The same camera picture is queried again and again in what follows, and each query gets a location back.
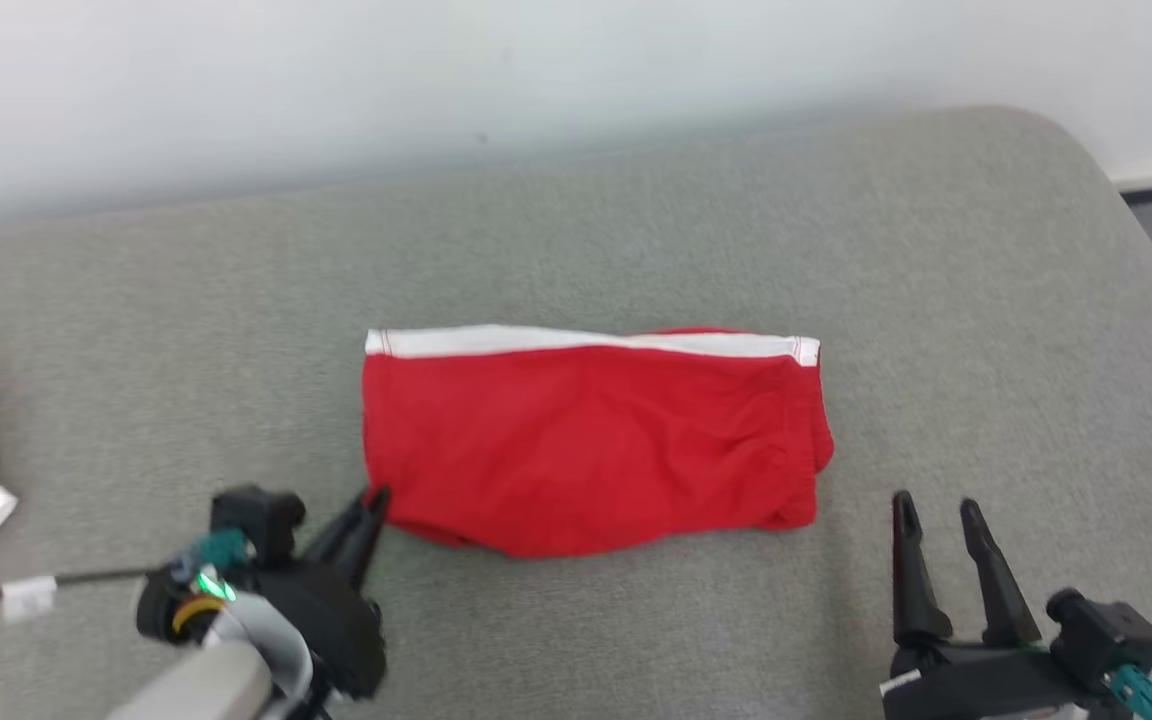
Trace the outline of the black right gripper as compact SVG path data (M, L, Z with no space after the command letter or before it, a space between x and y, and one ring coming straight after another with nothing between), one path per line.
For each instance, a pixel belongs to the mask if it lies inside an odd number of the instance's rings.
M879 687L886 719L1120 719L1108 689L1079 682L1043 647L1032 612L973 498L958 506L980 588L984 644L941 643L954 626L934 597L922 521L905 488L892 497L890 679Z

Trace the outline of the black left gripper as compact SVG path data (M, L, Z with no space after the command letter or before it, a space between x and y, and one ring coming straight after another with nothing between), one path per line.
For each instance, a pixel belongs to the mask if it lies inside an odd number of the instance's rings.
M310 562L270 571L270 605L301 634L332 688L353 700L374 697L388 669L381 619L361 589L391 497L388 486L356 497L301 553Z

